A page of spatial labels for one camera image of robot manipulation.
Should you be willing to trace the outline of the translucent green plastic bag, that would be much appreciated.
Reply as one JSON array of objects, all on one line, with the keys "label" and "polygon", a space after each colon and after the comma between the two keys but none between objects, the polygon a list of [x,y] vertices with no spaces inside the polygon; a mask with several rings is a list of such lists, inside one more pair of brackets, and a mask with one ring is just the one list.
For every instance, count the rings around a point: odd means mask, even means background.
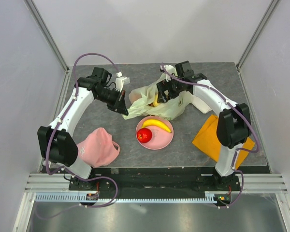
[{"label": "translucent green plastic bag", "polygon": [[165,74],[162,74],[156,82],[132,90],[129,94],[131,106],[128,115],[123,118],[128,120],[137,116],[158,116],[171,121],[183,114],[185,107],[191,103],[191,93],[183,91],[174,99],[158,102],[157,83],[164,79]]}]

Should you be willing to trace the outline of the yellow fake banana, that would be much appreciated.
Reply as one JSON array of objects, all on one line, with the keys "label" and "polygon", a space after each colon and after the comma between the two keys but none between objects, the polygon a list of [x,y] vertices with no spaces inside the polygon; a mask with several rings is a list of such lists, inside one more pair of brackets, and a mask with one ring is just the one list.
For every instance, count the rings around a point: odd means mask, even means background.
[{"label": "yellow fake banana", "polygon": [[165,124],[164,122],[162,122],[162,121],[160,121],[158,119],[151,118],[151,119],[145,120],[143,122],[141,128],[146,128],[148,126],[156,126],[156,127],[159,127],[161,129],[163,129],[164,131],[166,131],[168,133],[171,133],[172,132],[172,130],[170,129],[170,127],[168,127],[167,124]]}]

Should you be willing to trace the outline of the red fake apple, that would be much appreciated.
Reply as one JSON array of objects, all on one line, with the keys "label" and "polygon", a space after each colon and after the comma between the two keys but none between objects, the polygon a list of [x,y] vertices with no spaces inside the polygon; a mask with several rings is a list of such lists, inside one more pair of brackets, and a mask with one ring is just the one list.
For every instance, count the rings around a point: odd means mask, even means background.
[{"label": "red fake apple", "polygon": [[144,143],[148,143],[151,139],[152,139],[152,131],[148,128],[141,128],[137,131],[136,133],[137,136],[137,140],[144,144]]}]

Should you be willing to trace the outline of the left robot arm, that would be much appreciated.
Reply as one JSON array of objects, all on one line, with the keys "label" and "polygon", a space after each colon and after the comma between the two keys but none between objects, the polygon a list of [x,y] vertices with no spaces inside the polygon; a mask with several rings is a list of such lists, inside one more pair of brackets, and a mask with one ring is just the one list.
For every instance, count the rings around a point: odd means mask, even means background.
[{"label": "left robot arm", "polygon": [[123,86],[129,84],[130,79],[120,72],[116,75],[114,88],[110,88],[112,74],[103,68],[95,67],[90,76],[78,78],[59,115],[49,126],[41,126],[37,131],[42,158],[80,177],[79,183],[86,190],[95,188],[96,177],[90,174],[92,168],[78,156],[73,133],[84,111],[94,100],[106,103],[113,112],[128,115]]}]

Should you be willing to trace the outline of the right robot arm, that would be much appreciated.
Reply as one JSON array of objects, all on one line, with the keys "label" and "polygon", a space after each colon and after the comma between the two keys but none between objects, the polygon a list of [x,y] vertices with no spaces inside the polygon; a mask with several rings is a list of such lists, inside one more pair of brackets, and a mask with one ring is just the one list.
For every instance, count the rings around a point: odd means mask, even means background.
[{"label": "right robot arm", "polygon": [[251,135],[252,127],[247,104],[238,104],[215,88],[202,73],[195,73],[188,61],[175,66],[160,65],[165,78],[157,83],[158,102],[166,103],[182,92],[189,92],[202,100],[217,116],[216,135],[221,144],[217,175],[212,177],[212,186],[223,190],[229,185],[228,176],[235,172],[237,151]]}]

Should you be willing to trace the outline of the white folded towel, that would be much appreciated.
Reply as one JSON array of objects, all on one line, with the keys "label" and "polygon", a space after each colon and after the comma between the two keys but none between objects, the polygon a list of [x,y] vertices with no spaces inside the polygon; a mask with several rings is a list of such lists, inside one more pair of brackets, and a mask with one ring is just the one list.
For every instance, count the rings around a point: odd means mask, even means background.
[{"label": "white folded towel", "polygon": [[206,114],[212,110],[204,101],[195,95],[191,96],[191,104],[203,114]]}]

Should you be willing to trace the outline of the pink plate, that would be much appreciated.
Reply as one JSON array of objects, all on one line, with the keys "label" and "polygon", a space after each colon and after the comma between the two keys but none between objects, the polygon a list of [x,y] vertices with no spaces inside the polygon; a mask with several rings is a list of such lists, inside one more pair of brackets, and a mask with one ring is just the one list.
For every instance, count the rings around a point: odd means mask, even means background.
[{"label": "pink plate", "polygon": [[[152,132],[152,138],[147,143],[141,143],[137,138],[137,132],[138,132],[138,130],[141,129],[143,122],[145,122],[147,119],[157,119],[157,120],[162,121],[171,129],[172,132],[168,133],[167,131],[165,131],[157,126],[149,126],[148,128]],[[135,129],[135,137],[136,137],[136,141],[140,145],[142,145],[143,147],[150,149],[150,150],[160,150],[160,149],[167,147],[171,143],[171,141],[173,140],[173,137],[174,137],[174,129],[173,129],[173,126],[170,123],[170,121],[168,121],[164,118],[157,117],[157,116],[147,116],[147,117],[141,119],[140,122],[137,124],[136,129]]]}]

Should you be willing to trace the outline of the pink baseball cap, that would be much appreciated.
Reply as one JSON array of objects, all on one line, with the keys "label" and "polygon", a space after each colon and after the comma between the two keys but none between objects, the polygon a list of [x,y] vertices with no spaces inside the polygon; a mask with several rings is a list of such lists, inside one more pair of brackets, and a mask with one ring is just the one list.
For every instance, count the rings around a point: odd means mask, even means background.
[{"label": "pink baseball cap", "polygon": [[109,165],[120,153],[120,146],[105,128],[95,129],[77,147],[78,157],[93,168]]}]

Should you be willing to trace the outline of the orange folded cloth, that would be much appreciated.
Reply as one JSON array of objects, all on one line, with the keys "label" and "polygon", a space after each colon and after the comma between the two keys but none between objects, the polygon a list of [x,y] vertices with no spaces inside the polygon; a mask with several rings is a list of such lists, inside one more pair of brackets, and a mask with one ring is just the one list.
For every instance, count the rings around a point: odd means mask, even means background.
[{"label": "orange folded cloth", "polygon": [[[219,160],[219,154],[221,150],[221,143],[217,138],[217,126],[218,126],[218,116],[211,115],[203,124],[198,134],[192,141],[192,143],[208,157],[213,159],[215,162]],[[250,138],[244,143],[243,148],[252,150],[255,146],[255,142]],[[236,169],[242,164],[245,158],[248,156],[248,151],[241,150],[239,152]]]}]

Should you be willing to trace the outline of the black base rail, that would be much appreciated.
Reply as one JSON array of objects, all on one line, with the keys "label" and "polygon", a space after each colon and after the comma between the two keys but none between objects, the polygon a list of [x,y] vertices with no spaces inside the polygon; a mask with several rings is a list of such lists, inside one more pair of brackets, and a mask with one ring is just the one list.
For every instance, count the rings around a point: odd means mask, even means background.
[{"label": "black base rail", "polygon": [[219,177],[214,167],[171,168],[96,168],[90,178],[109,177],[119,190],[140,188],[171,188],[192,191],[239,191],[241,181],[235,174]]}]

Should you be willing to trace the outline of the left aluminium frame post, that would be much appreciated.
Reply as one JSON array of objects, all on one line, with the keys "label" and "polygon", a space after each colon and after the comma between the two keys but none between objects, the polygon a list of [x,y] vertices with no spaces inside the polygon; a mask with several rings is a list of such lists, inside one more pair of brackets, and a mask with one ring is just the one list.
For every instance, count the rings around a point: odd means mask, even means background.
[{"label": "left aluminium frame post", "polygon": [[60,63],[61,67],[64,69],[65,72],[69,71],[69,66],[67,65],[63,55],[61,54],[53,36],[51,35],[41,13],[39,12],[35,2],[33,0],[24,0],[24,3],[28,7],[31,15],[33,16],[34,20],[36,21],[39,29],[41,30],[43,36],[45,37],[48,45],[50,46],[51,50],[53,51],[54,55],[56,56],[58,62]]}]

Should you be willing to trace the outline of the aluminium frame post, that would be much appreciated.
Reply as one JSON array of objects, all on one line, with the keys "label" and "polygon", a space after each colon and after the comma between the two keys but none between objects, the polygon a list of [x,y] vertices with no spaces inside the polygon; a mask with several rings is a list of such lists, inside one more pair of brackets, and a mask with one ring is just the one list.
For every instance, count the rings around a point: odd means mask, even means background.
[{"label": "aluminium frame post", "polygon": [[63,55],[61,54],[53,36],[51,35],[41,13],[39,12],[35,2],[33,0],[24,0],[24,3],[28,7],[31,15],[33,16],[34,20],[36,21],[39,29],[41,30],[43,36],[45,37],[48,45],[50,46],[51,50],[53,51],[54,55],[56,56],[58,62],[60,63],[61,67],[64,69],[65,72],[69,71],[69,66],[67,65]]},{"label": "aluminium frame post", "polygon": [[276,7],[279,5],[280,0],[271,0],[270,4],[268,5],[265,13],[263,14],[260,22],[258,23],[254,33],[252,34],[252,37],[250,38],[247,46],[245,47],[241,57],[239,58],[239,61],[236,64],[236,68],[239,71],[243,64],[245,63],[246,59],[248,58],[248,55],[252,51],[253,47],[255,46],[257,40],[261,36],[263,30],[265,29],[267,23],[269,22],[272,14],[276,10]]}]

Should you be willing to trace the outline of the right aluminium frame post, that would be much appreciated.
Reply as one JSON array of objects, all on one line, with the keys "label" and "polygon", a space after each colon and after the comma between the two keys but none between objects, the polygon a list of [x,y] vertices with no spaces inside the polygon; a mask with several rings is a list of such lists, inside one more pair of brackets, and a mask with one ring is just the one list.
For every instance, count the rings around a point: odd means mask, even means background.
[{"label": "right aluminium frame post", "polygon": [[260,22],[258,23],[254,33],[252,34],[252,37],[250,38],[247,46],[245,47],[241,57],[239,58],[239,61],[236,64],[236,68],[239,71],[243,64],[245,63],[246,59],[248,58],[248,55],[252,51],[253,47],[255,46],[257,40],[261,36],[263,30],[265,29],[267,23],[269,22],[272,14],[276,10],[276,7],[279,5],[280,0],[271,0],[270,4],[268,5],[265,13],[263,14]]}]

